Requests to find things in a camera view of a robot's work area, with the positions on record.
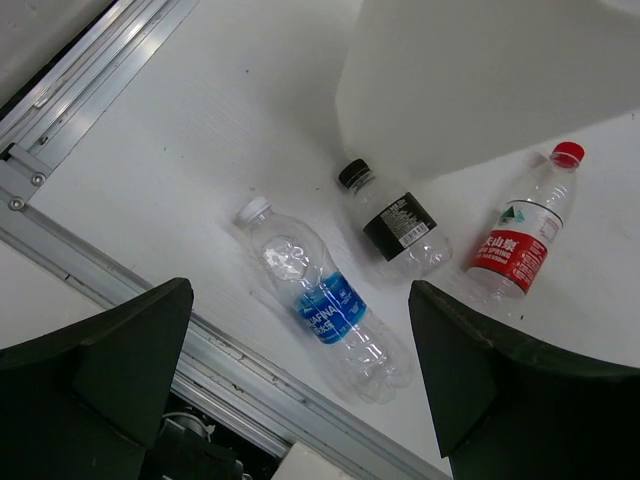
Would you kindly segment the red label plastic bottle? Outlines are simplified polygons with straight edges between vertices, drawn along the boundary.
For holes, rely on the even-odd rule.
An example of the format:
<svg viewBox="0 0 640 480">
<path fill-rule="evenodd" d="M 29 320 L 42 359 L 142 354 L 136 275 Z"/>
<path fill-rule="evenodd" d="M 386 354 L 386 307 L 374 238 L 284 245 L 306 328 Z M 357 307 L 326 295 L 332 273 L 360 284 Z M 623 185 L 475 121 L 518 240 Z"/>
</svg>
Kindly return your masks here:
<svg viewBox="0 0 640 480">
<path fill-rule="evenodd" d="M 584 148 L 564 141 L 508 190 L 466 273 L 492 299 L 522 299 L 572 211 Z"/>
</svg>

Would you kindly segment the blue label plastic bottle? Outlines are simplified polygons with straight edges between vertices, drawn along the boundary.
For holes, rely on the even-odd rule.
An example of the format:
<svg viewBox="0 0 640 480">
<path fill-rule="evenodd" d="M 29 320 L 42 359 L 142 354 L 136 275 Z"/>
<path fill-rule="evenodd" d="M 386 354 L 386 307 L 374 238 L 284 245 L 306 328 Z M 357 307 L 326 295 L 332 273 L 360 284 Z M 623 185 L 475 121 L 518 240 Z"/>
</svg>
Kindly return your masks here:
<svg viewBox="0 0 640 480">
<path fill-rule="evenodd" d="M 236 221 L 276 298 L 321 344 L 329 374 L 369 404 L 388 403 L 412 384 L 407 348 L 351 286 L 315 230 L 275 212 L 263 197 Z"/>
</svg>

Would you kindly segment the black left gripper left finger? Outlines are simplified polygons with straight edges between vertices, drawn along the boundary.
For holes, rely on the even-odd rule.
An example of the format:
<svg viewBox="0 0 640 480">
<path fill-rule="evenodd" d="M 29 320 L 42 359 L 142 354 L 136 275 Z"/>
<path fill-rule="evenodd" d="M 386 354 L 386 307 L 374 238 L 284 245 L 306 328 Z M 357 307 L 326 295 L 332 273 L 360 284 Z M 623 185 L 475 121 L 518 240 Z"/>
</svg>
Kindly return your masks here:
<svg viewBox="0 0 640 480">
<path fill-rule="evenodd" d="M 1 351 L 4 479 L 135 479 L 158 434 L 194 301 L 174 278 Z"/>
</svg>

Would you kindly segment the black label plastic bottle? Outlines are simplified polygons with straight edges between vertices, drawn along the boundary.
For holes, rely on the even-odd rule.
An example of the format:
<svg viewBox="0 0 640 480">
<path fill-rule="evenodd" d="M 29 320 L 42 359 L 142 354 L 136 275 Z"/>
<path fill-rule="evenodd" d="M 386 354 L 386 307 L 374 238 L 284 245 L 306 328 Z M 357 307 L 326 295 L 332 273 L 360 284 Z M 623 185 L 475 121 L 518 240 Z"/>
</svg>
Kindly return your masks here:
<svg viewBox="0 0 640 480">
<path fill-rule="evenodd" d="M 420 280 L 453 256 L 448 237 L 416 197 L 362 159 L 338 174 L 346 211 L 360 238 L 380 259 L 379 271 L 393 281 Z"/>
</svg>

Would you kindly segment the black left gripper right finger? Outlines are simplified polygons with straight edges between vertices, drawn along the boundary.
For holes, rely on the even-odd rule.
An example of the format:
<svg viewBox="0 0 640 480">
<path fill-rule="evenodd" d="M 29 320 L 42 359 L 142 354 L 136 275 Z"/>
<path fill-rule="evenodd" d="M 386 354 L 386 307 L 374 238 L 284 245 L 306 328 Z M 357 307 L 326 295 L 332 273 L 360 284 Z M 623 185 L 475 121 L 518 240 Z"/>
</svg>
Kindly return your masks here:
<svg viewBox="0 0 640 480">
<path fill-rule="evenodd" d="M 409 313 L 440 454 L 457 479 L 635 479 L 639 372 L 493 320 L 426 281 Z"/>
</svg>

